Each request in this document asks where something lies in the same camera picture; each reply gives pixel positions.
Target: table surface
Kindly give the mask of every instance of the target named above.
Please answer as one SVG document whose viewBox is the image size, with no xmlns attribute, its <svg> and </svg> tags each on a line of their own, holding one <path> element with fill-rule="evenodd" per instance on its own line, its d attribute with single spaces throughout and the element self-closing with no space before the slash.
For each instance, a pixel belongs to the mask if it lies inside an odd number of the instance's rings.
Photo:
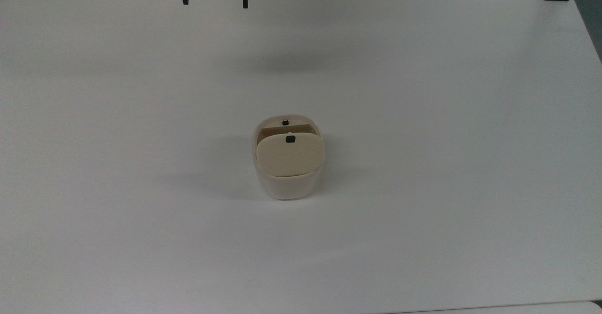
<svg viewBox="0 0 602 314">
<path fill-rule="evenodd" d="M 602 65 L 574 1 L 0 0 L 0 312 L 602 298 Z M 313 196 L 254 127 L 324 133 Z"/>
<path fill-rule="evenodd" d="M 602 314 L 602 308 L 592 302 L 554 303 L 530 306 L 508 306 L 420 312 L 420 314 Z"/>
</svg>

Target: white container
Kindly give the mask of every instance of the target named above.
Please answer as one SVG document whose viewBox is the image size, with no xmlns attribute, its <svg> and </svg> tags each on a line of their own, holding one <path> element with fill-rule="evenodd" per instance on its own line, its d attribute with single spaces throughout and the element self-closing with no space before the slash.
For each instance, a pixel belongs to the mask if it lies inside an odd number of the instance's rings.
<svg viewBox="0 0 602 314">
<path fill-rule="evenodd" d="M 281 115 L 260 123 L 253 134 L 253 162 L 265 191 L 289 200 L 310 194 L 320 177 L 325 147 L 308 117 Z"/>
</svg>

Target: white table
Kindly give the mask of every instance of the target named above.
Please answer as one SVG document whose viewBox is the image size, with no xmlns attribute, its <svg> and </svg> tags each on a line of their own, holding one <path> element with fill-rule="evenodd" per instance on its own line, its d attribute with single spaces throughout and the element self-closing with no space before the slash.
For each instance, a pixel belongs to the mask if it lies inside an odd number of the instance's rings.
<svg viewBox="0 0 602 314">
<path fill-rule="evenodd" d="M 602 298 L 602 65 L 573 1 L 0 0 L 0 312 Z M 301 113 L 323 186 L 250 137 Z"/>
<path fill-rule="evenodd" d="M 602 314 L 602 309 L 592 302 L 554 303 L 530 306 L 472 308 L 421 314 Z"/>
</svg>

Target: beige lid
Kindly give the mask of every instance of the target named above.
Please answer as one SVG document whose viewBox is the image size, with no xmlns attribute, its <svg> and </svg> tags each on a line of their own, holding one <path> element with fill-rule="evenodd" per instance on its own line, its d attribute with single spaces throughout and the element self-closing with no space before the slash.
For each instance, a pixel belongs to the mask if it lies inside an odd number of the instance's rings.
<svg viewBox="0 0 602 314">
<path fill-rule="evenodd" d="M 303 175 L 324 164 L 324 141 L 312 133 L 275 134 L 257 144 L 256 158 L 261 170 L 273 177 Z"/>
</svg>

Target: open lid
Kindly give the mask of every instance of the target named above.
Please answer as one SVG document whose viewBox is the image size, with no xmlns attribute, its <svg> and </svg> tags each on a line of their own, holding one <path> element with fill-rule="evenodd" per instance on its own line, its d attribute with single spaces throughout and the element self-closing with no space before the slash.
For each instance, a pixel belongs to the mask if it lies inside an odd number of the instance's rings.
<svg viewBox="0 0 602 314">
<path fill-rule="evenodd" d="M 257 165 L 267 175 L 303 175 L 324 164 L 324 141 L 312 133 L 275 134 L 257 144 L 256 157 Z"/>
</svg>

